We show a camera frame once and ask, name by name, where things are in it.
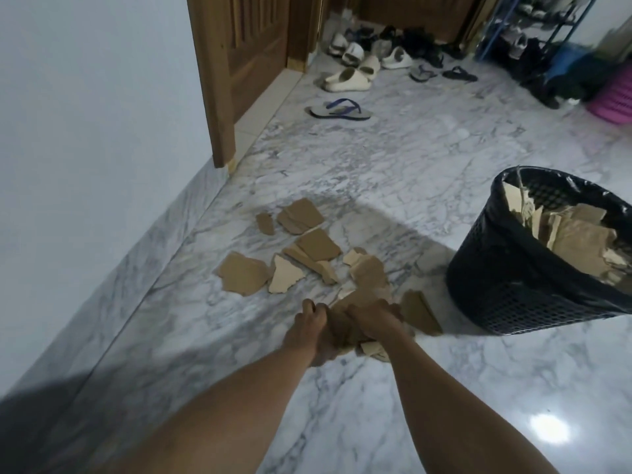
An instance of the left hand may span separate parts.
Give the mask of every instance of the left hand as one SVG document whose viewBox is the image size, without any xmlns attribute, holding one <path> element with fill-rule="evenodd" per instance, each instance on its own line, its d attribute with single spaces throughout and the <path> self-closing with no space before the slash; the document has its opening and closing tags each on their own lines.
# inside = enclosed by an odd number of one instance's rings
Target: left hand
<svg viewBox="0 0 632 474">
<path fill-rule="evenodd" d="M 332 335 L 327 327 L 327 306 L 314 305 L 312 300 L 303 301 L 303 311 L 294 318 L 294 324 L 283 339 L 283 347 L 307 349 L 312 355 L 311 366 L 322 366 L 337 356 Z"/>
</svg>

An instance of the right arm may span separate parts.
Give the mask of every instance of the right arm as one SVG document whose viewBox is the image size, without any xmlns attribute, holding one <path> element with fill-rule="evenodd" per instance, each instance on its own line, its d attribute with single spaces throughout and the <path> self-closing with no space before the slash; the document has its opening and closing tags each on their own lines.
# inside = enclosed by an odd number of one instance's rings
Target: right arm
<svg viewBox="0 0 632 474">
<path fill-rule="evenodd" d="M 426 354 L 385 302 L 352 306 L 349 314 L 391 359 L 428 474 L 557 474 L 533 444 Z"/>
</svg>

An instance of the hand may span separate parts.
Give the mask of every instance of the hand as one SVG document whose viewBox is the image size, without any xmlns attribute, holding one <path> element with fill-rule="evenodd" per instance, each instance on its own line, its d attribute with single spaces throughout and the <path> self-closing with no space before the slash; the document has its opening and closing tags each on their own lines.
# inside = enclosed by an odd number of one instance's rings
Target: hand
<svg viewBox="0 0 632 474">
<path fill-rule="evenodd" d="M 307 349 L 311 352 L 312 366 L 321 366 L 337 355 L 331 331 L 327 325 L 327 306 L 314 306 L 312 300 L 303 301 L 303 312 L 294 318 L 294 324 L 283 339 L 283 347 Z"/>
<path fill-rule="evenodd" d="M 347 308 L 347 314 L 364 334 L 376 341 L 382 341 L 386 335 L 404 332 L 399 304 L 389 304 L 385 300 L 377 300 L 363 308 L 352 304 Z"/>
</svg>

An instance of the brown door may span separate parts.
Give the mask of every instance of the brown door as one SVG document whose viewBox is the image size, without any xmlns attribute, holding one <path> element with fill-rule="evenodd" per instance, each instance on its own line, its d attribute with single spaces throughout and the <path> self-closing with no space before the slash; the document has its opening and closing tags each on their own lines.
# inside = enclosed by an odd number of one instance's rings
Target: brown door
<svg viewBox="0 0 632 474">
<path fill-rule="evenodd" d="M 225 23 L 237 121 L 286 64 L 289 0 L 230 0 Z"/>
<path fill-rule="evenodd" d="M 397 28 L 422 26 L 438 40 L 454 41 L 476 0 L 361 0 L 359 17 Z"/>
</svg>

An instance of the pile of cardboard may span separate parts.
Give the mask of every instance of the pile of cardboard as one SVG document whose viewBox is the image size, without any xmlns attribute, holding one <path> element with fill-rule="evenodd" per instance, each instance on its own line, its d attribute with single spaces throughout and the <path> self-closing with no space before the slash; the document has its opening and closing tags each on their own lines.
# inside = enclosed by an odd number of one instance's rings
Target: pile of cardboard
<svg viewBox="0 0 632 474">
<path fill-rule="evenodd" d="M 270 213 L 258 214 L 256 221 L 259 231 L 268 236 L 274 235 L 273 217 Z M 288 247 L 283 248 L 281 254 L 319 274 L 325 284 L 339 283 L 330 261 L 342 254 L 342 251 L 327 232 L 318 227 L 324 222 L 324 218 L 309 199 L 299 199 L 290 206 L 285 206 L 277 215 L 277 222 L 290 234 L 300 235 Z M 268 266 L 261 260 L 235 252 L 229 253 L 217 270 L 218 276 L 222 278 L 223 289 L 249 296 L 268 284 L 268 292 L 286 293 L 305 277 L 305 273 L 281 254 L 275 254 L 271 266 Z M 346 314 L 346 309 L 351 304 L 363 307 L 379 299 L 392 302 L 391 286 L 384 265 L 363 248 L 353 248 L 345 254 L 343 262 L 349 266 L 355 288 L 340 289 L 336 301 L 329 306 L 328 335 L 339 354 L 357 350 L 388 362 L 382 346 L 364 335 Z M 420 291 L 405 294 L 402 312 L 397 312 L 397 315 L 427 334 L 441 334 L 441 328 Z"/>
<path fill-rule="evenodd" d="M 617 232 L 602 224 L 605 209 L 580 203 L 544 210 L 524 186 L 503 182 L 503 187 L 510 212 L 535 239 L 575 269 L 630 292 L 631 260 L 615 248 Z"/>
</svg>

